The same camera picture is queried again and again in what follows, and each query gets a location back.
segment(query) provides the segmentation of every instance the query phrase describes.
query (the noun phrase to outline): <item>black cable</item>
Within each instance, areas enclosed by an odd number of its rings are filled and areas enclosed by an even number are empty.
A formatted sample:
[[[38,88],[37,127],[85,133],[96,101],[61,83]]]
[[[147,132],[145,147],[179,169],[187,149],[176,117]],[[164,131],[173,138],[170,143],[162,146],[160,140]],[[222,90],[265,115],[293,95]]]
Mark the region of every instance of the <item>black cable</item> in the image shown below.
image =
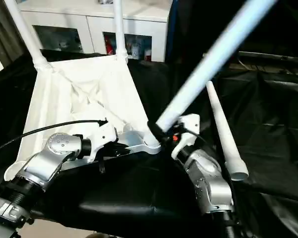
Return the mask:
[[[190,133],[190,134],[196,136],[197,138],[199,138],[203,143],[205,143],[216,154],[215,149],[213,149],[213,147],[202,136],[200,136],[199,134],[197,134],[191,130],[188,130],[186,128],[182,128],[182,130],[184,132]]]
[[[43,131],[43,130],[48,130],[48,129],[51,129],[51,128],[55,128],[55,127],[59,127],[59,126],[63,126],[63,125],[70,125],[70,124],[76,124],[76,123],[88,123],[88,122],[93,122],[93,123],[104,123],[103,120],[74,120],[74,121],[68,121],[68,122],[63,122],[63,123],[59,123],[59,124],[55,124],[55,125],[49,125],[49,126],[45,126],[45,127],[42,127],[42,128],[39,128],[39,129],[36,129],[36,130],[32,130],[32,131],[29,131],[27,133],[24,133],[22,135],[19,135],[17,137],[15,137],[14,139],[8,141],[7,143],[3,144],[0,146],[0,150],[4,147],[6,147],[7,145],[17,141],[17,140],[20,140],[28,135],[32,135],[32,134],[35,134],[35,133],[38,133],[40,131]]]

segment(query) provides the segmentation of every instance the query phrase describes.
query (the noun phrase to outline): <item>black cylinder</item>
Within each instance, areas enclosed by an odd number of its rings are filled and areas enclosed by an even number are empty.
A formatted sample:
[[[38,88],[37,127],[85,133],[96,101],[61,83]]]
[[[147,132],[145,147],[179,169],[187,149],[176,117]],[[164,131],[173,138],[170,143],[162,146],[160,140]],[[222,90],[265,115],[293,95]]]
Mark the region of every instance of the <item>black cylinder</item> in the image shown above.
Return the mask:
[[[241,238],[240,232],[232,218],[231,211],[220,211],[211,214],[215,232],[215,237],[219,238]]]
[[[24,178],[15,177],[5,184],[0,197],[30,211],[43,193],[41,186]]]

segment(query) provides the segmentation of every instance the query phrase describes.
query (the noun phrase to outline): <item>black cloth surface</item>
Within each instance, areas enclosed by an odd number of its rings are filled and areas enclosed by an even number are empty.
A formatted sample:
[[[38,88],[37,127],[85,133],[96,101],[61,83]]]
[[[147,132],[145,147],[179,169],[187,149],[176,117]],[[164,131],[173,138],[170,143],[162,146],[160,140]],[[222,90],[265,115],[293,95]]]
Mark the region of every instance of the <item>black cloth surface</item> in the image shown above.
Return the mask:
[[[43,51],[49,61],[91,55]],[[184,82],[181,67],[130,60],[150,120]],[[36,71],[28,55],[0,72],[0,145],[23,131]],[[249,179],[234,182],[237,211],[249,237],[298,237],[298,76],[225,70],[214,80]],[[186,111],[201,116],[201,135],[218,144],[204,90]],[[19,143],[0,151],[0,182]],[[187,175],[161,152],[138,153],[61,172],[38,201],[37,218],[122,237],[213,237]]]

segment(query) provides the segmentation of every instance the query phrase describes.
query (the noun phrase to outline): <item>white frame tube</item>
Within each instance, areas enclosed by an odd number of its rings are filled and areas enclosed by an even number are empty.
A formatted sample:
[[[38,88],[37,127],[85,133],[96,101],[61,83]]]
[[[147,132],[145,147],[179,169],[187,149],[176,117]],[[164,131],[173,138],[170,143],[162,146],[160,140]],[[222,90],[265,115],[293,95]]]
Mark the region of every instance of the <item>white frame tube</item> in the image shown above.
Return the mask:
[[[212,81],[207,82],[207,90],[225,157],[225,166],[233,181],[244,180],[248,178],[248,170],[239,155]]]
[[[39,46],[35,43],[15,0],[4,0],[4,2],[32,56],[34,67],[36,69],[50,67],[45,57],[43,57]]]
[[[116,56],[128,63],[128,54],[125,45],[122,0],[114,0],[114,14],[116,27]]]
[[[277,0],[248,0],[191,73],[156,124],[167,132]]]

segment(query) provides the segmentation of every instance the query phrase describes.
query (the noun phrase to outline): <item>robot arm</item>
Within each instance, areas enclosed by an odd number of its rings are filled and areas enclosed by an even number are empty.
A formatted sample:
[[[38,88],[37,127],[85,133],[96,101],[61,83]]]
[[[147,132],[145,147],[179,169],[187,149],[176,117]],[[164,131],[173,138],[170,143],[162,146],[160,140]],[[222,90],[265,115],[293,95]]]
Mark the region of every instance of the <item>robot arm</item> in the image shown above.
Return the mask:
[[[117,140],[114,126],[106,123],[90,138],[56,133],[43,150],[33,155],[24,167],[0,191],[0,238],[18,238],[16,228],[32,223],[30,211],[48,189],[66,161],[89,156],[93,161],[99,149]]]

